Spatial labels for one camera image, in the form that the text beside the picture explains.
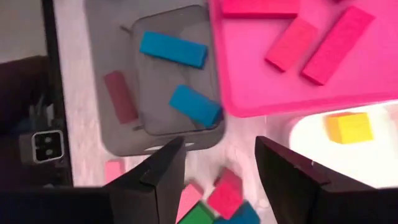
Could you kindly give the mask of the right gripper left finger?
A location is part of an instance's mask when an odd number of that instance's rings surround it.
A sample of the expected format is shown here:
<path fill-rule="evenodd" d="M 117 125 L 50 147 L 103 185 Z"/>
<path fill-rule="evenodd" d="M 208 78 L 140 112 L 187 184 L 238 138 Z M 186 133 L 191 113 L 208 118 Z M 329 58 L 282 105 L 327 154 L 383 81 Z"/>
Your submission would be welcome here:
<path fill-rule="evenodd" d="M 106 184 L 114 224 L 175 224 L 185 175 L 185 138 L 176 137 Z"/>

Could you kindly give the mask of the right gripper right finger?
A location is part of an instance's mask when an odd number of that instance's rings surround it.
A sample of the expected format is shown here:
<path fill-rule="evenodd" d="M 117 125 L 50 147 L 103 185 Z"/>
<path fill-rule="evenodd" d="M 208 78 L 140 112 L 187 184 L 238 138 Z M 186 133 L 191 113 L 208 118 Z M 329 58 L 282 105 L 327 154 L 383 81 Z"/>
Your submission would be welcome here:
<path fill-rule="evenodd" d="M 262 186 L 278 224 L 311 224 L 321 186 L 330 180 L 312 161 L 265 137 L 256 137 L 255 158 Z"/>

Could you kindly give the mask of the green rectangular block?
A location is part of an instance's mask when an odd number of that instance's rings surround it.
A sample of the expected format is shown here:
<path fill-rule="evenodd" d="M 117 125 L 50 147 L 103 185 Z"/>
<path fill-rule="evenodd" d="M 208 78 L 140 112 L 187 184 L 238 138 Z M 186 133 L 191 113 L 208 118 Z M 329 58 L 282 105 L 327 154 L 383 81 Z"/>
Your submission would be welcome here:
<path fill-rule="evenodd" d="M 214 214 L 202 202 L 198 202 L 178 224 L 213 224 Z"/>

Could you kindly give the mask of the red arch block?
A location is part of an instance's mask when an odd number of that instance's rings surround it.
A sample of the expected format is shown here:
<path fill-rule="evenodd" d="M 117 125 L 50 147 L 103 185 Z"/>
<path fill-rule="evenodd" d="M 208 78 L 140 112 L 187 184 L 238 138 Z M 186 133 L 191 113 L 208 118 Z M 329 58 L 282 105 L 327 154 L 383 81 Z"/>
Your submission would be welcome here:
<path fill-rule="evenodd" d="M 207 204 L 222 218 L 229 220 L 243 203 L 243 181 L 228 168 L 223 168 Z"/>

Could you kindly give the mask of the yellow cube block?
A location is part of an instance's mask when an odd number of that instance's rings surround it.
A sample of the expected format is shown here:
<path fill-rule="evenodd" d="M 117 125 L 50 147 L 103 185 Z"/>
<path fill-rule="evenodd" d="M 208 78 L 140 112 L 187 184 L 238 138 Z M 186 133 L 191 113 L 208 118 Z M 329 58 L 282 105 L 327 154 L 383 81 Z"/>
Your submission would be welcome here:
<path fill-rule="evenodd" d="M 367 113 L 343 112 L 324 117 L 329 139 L 339 144 L 354 144 L 374 139 Z"/>

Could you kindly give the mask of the blue rectangular block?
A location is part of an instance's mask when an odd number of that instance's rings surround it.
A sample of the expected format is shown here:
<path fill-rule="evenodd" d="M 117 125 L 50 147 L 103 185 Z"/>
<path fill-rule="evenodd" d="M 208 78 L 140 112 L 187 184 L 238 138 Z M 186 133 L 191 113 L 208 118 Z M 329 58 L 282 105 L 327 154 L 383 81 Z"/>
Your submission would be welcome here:
<path fill-rule="evenodd" d="M 144 32 L 139 51 L 146 55 L 202 69 L 208 48 L 203 44 L 147 31 Z"/>
<path fill-rule="evenodd" d="M 179 85 L 175 89 L 169 105 L 206 128 L 213 127 L 221 119 L 222 108 L 219 103 L 186 85 Z"/>

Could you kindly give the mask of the red rectangular block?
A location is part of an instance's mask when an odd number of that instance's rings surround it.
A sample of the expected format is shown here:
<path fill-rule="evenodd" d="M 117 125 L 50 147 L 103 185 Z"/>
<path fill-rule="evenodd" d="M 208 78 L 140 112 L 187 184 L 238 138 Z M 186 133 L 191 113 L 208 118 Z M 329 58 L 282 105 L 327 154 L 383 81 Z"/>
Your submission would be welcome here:
<path fill-rule="evenodd" d="M 138 112 L 123 73 L 113 71 L 105 75 L 103 80 L 119 122 L 125 124 L 137 120 Z"/>
<path fill-rule="evenodd" d="M 300 0 L 223 0 L 225 17 L 250 19 L 290 19 L 300 10 Z"/>
<path fill-rule="evenodd" d="M 264 60 L 286 72 L 305 54 L 317 34 L 317 27 L 297 17 L 267 51 Z"/>
<path fill-rule="evenodd" d="M 302 76 L 325 85 L 373 20 L 372 14 L 356 6 L 346 8 L 304 66 Z"/>

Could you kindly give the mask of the white plastic bin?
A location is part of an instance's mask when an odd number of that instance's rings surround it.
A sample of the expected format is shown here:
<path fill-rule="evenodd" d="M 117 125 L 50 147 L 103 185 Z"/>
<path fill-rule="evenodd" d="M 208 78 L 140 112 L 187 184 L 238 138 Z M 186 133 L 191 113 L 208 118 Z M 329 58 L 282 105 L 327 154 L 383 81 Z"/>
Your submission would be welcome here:
<path fill-rule="evenodd" d="M 324 118 L 337 113 L 367 113 L 374 139 L 339 144 L 329 139 Z M 376 189 L 398 187 L 398 100 L 311 114 L 289 133 L 291 150 Z"/>

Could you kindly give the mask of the pink rectangular block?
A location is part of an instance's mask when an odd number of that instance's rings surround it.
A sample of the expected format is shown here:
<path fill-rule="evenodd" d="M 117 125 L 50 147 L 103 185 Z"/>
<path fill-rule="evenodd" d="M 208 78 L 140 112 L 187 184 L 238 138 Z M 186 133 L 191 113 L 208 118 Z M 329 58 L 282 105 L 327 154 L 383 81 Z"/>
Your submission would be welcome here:
<path fill-rule="evenodd" d="M 105 163 L 105 181 L 110 183 L 125 173 L 125 163 L 123 159 L 111 159 Z"/>
<path fill-rule="evenodd" d="M 182 190 L 175 224 L 177 224 L 195 205 L 204 194 L 203 188 L 195 181 L 189 182 Z"/>

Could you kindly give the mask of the chunky blue block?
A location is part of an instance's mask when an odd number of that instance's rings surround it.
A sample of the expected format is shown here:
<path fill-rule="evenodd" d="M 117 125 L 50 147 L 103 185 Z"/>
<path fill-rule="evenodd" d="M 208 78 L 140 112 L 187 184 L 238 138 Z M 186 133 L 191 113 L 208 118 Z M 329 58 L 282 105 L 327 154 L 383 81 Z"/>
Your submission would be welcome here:
<path fill-rule="evenodd" d="M 213 224 L 260 224 L 260 218 L 251 204 L 244 202 L 229 220 L 219 218 Z"/>

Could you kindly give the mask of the large pink-red plastic bin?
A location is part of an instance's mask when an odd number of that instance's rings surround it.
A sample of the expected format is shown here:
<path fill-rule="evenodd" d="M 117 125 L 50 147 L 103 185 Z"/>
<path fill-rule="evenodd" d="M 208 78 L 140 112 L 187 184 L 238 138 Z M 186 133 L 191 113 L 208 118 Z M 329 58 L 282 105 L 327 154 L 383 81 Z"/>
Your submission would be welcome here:
<path fill-rule="evenodd" d="M 223 0 L 208 0 L 224 109 L 238 117 L 325 110 L 398 99 L 398 0 L 301 0 L 299 16 L 318 29 L 316 42 L 288 71 L 264 60 L 288 19 L 227 19 Z M 301 71 L 341 13 L 356 6 L 374 21 L 326 85 Z"/>

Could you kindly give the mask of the gray translucent plastic bin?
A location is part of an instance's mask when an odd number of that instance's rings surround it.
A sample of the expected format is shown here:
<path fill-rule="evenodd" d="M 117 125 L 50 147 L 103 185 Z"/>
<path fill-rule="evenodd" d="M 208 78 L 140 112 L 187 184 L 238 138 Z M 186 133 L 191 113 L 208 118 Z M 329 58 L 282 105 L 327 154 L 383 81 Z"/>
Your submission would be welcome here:
<path fill-rule="evenodd" d="M 183 136 L 190 151 L 217 144 L 224 122 L 210 129 L 190 120 L 169 105 L 175 89 L 186 85 L 213 101 L 220 100 L 218 69 L 207 0 L 86 0 L 100 133 L 105 148 L 116 156 L 150 154 Z M 140 53 L 144 32 L 159 32 L 204 44 L 202 69 Z M 123 73 L 138 119 L 121 124 L 107 91 L 104 76 Z"/>

